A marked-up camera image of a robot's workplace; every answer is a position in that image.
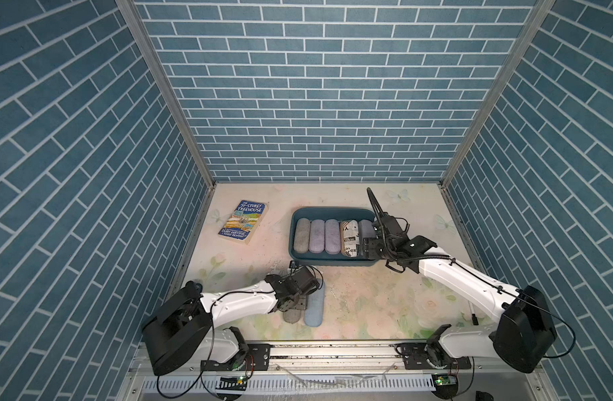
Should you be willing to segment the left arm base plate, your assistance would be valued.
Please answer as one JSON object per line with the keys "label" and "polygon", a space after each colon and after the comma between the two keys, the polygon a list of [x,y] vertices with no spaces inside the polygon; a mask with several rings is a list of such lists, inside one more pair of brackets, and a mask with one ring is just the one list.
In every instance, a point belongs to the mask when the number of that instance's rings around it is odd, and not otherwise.
{"label": "left arm base plate", "polygon": [[207,371],[226,372],[226,371],[241,371],[245,368],[258,371],[267,371],[271,358],[270,344],[249,344],[249,349],[246,354],[239,351],[234,357],[224,363],[218,363],[216,360],[210,359],[201,362],[201,368]]}

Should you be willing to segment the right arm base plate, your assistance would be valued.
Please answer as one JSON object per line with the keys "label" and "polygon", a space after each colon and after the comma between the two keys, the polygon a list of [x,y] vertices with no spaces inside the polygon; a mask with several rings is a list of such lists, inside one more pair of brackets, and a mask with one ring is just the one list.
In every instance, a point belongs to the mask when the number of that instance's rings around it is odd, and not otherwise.
{"label": "right arm base plate", "polygon": [[451,369],[452,371],[458,371],[471,369],[472,367],[469,358],[454,359],[437,344],[407,342],[396,344],[394,349],[397,355],[403,359],[406,370]]}

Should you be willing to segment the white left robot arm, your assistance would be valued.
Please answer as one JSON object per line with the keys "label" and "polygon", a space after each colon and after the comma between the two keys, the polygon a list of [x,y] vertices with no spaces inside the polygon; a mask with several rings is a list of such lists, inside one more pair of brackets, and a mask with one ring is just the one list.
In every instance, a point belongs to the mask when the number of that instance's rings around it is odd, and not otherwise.
{"label": "white left robot arm", "polygon": [[269,274],[249,287],[226,292],[204,292],[199,283],[187,282],[143,324],[154,374],[170,374],[194,356],[218,364],[242,363],[248,344],[232,322],[289,311],[323,284],[322,276],[308,266],[285,276]]}

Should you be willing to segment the dark grey glasses case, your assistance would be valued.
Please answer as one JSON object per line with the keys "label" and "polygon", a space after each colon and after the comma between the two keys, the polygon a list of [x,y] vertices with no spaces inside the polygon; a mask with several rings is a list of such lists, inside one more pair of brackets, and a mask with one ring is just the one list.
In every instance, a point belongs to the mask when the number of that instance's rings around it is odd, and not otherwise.
{"label": "dark grey glasses case", "polygon": [[289,324],[296,324],[302,318],[302,311],[291,309],[282,313],[283,320]]}

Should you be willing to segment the newspaper print glasses case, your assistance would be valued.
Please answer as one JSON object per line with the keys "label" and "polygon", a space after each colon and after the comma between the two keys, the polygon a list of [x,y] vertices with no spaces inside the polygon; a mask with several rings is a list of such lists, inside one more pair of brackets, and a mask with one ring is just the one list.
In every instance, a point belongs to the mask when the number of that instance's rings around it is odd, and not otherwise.
{"label": "newspaper print glasses case", "polygon": [[355,258],[360,249],[360,231],[358,221],[346,220],[340,223],[341,254],[345,257]]}

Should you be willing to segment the light blue glasses case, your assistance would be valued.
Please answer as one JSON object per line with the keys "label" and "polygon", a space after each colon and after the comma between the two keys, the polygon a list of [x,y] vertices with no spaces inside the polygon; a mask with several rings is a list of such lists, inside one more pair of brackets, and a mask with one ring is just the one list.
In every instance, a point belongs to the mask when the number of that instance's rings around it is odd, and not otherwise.
{"label": "light blue glasses case", "polygon": [[310,294],[307,299],[307,308],[304,312],[304,324],[308,327],[320,327],[324,317],[326,285],[319,280],[319,288]]}

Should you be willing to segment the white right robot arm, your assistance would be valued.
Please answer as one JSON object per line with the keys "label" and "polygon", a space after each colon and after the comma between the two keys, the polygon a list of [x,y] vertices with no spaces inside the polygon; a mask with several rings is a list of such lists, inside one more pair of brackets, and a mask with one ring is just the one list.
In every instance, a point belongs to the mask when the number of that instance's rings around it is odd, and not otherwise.
{"label": "white right robot arm", "polygon": [[381,259],[393,272],[407,269],[448,287],[483,312],[489,324],[444,324],[427,340],[428,362],[445,368],[453,359],[500,359],[524,374],[534,371],[555,343],[554,317],[540,290],[500,282],[463,265],[424,236],[408,237],[396,217],[376,216],[376,235],[363,240],[370,259]]}

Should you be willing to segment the lavender fabric glasses case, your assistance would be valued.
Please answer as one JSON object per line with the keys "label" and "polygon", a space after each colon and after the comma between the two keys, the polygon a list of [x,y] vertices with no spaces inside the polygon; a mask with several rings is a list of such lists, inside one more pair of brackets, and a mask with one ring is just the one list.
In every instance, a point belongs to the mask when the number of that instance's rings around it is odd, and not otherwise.
{"label": "lavender fabric glasses case", "polygon": [[313,254],[323,253],[326,245],[326,223],[324,220],[311,221],[309,252]]}

